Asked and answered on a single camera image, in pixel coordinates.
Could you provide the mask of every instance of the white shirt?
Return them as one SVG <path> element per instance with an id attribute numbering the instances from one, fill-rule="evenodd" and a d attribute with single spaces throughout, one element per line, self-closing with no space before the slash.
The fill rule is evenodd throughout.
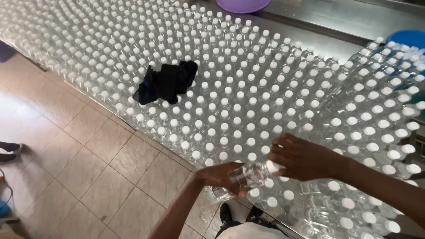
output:
<path id="1" fill-rule="evenodd" d="M 281 231 L 267 228 L 253 222 L 242 223 L 224 230 L 217 239 L 289 239 Z"/>

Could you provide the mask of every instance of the hand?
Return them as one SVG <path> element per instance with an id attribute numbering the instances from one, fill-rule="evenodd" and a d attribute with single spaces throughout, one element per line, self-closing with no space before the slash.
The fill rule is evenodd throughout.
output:
<path id="1" fill-rule="evenodd" d="M 273 140 L 267 159 L 285 166 L 274 175 L 300 181 L 320 178 L 338 179 L 348 164 L 353 161 L 324 146 L 291 134 L 283 134 Z"/>
<path id="2" fill-rule="evenodd" d="M 246 192 L 240 188 L 238 183 L 231 183 L 229 175 L 237 168 L 244 165 L 243 163 L 229 162 L 216 166 L 206 167 L 198 170 L 195 176 L 202 181 L 205 186 L 223 187 L 233 195 L 245 197 Z"/>

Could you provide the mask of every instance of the sneaker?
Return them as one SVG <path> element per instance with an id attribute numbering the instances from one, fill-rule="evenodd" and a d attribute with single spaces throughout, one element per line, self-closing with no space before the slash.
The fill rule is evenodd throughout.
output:
<path id="1" fill-rule="evenodd" d="M 232 212 L 230 211 L 229 205 L 227 205 L 227 203 L 223 203 L 220 206 L 220 220 L 223 224 L 233 221 Z"/>
<path id="2" fill-rule="evenodd" d="M 13 153 L 14 154 L 17 154 L 17 153 L 19 153 L 22 149 L 23 149 L 23 147 L 24 147 L 24 144 L 19 144 L 19 148 L 17 149 L 17 150 L 15 150 L 15 151 L 13 151 Z"/>

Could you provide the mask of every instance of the tiled floor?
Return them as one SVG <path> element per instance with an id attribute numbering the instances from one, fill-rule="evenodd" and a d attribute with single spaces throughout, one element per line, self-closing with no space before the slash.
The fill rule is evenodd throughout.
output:
<path id="1" fill-rule="evenodd" d="M 0 141 L 28 146 L 0 168 L 21 233 L 32 238 L 145 238 L 194 171 L 20 55 L 0 64 Z M 250 204 L 229 203 L 243 222 Z M 202 193 L 180 238 L 213 239 L 217 209 Z"/>

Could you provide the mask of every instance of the electrical cord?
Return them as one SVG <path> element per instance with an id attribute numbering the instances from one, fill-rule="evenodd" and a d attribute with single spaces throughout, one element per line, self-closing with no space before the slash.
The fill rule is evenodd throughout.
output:
<path id="1" fill-rule="evenodd" d="M 4 180 L 4 183 L 6 184 L 6 187 L 8 187 L 9 189 L 10 189 L 10 197 L 9 197 L 9 199 L 6 201 L 6 204 L 5 205 L 3 205 L 1 208 L 0 208 L 0 211 L 1 210 L 3 210 L 3 208 L 9 203 L 9 201 L 10 201 L 10 199 L 12 198 L 12 196 L 13 196 L 13 189 L 9 186 L 9 184 L 6 182 L 6 177 L 5 177 L 5 174 L 4 174 L 4 172 L 3 172 L 3 170 L 0 168 L 0 171 L 1 171 L 1 173 L 3 174 L 3 180 Z"/>

